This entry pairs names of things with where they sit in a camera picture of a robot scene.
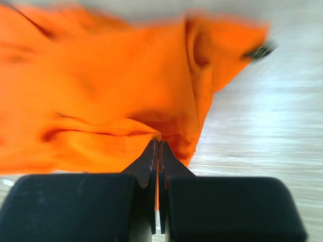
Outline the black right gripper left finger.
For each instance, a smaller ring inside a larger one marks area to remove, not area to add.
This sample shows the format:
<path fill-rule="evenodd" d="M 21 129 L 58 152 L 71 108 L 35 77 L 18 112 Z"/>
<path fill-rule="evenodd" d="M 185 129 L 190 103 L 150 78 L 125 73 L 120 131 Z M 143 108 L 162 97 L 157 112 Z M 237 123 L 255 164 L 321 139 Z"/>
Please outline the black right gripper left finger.
<path fill-rule="evenodd" d="M 30 174 L 1 207 L 1 241 L 151 241 L 158 141 L 119 173 Z"/>

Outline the orange t shirt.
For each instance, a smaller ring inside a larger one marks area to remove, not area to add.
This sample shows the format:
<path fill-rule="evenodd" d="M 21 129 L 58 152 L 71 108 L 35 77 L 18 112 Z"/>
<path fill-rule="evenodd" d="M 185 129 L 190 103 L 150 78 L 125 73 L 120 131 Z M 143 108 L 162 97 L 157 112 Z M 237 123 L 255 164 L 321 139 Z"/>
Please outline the orange t shirt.
<path fill-rule="evenodd" d="M 214 93 L 267 33 L 233 16 L 132 26 L 82 6 L 1 4 L 1 174 L 120 172 L 152 139 L 188 165 Z"/>

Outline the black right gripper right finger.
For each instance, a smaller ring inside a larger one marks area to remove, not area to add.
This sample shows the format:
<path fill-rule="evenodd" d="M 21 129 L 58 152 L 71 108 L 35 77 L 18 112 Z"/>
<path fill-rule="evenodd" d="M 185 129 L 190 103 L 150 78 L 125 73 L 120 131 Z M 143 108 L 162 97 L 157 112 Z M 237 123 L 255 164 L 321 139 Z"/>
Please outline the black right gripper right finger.
<path fill-rule="evenodd" d="M 307 240 L 292 195 L 277 178 L 196 176 L 160 142 L 158 185 L 166 241 Z"/>

